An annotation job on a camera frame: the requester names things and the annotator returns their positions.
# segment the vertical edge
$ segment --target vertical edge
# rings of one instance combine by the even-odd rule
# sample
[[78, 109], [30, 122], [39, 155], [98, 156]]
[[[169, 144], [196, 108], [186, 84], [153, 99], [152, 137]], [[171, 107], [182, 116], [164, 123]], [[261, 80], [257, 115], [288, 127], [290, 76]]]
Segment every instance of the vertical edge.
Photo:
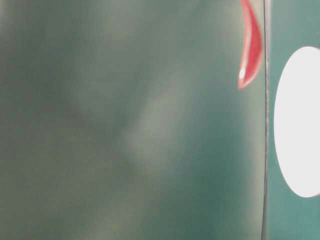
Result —
[[267, 239], [267, 187], [269, 156], [269, 55], [271, 0], [264, 0], [264, 56], [265, 56], [265, 155], [264, 155], [264, 194], [261, 239]]

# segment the teal green surface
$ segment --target teal green surface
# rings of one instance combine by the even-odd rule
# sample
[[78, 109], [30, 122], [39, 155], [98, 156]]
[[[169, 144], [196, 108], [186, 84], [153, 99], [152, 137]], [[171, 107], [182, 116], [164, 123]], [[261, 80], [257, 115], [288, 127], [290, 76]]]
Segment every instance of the teal green surface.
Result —
[[260, 239], [240, 1], [0, 3], [1, 240]]
[[315, 0], [273, 0], [270, 10], [267, 239], [320, 239], [320, 197], [302, 198], [294, 194], [286, 185], [275, 152], [273, 126], [277, 86], [287, 60], [303, 46], [320, 47], [320, 2]]

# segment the white oval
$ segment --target white oval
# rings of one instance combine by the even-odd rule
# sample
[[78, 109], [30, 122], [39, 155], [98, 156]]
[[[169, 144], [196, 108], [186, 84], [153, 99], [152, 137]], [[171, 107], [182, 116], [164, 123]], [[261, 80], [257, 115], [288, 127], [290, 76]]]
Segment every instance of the white oval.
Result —
[[297, 195], [320, 194], [320, 50], [298, 49], [287, 61], [274, 106], [274, 141], [283, 177]]

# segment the red leaf-shaped marking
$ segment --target red leaf-shaped marking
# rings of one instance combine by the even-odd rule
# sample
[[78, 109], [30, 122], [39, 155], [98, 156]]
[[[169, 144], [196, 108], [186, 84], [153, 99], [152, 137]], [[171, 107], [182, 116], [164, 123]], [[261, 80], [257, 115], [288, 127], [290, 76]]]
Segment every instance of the red leaf-shaped marking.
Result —
[[238, 88], [243, 89], [256, 77], [262, 62], [262, 37], [249, 0], [241, 0], [244, 18], [244, 46]]

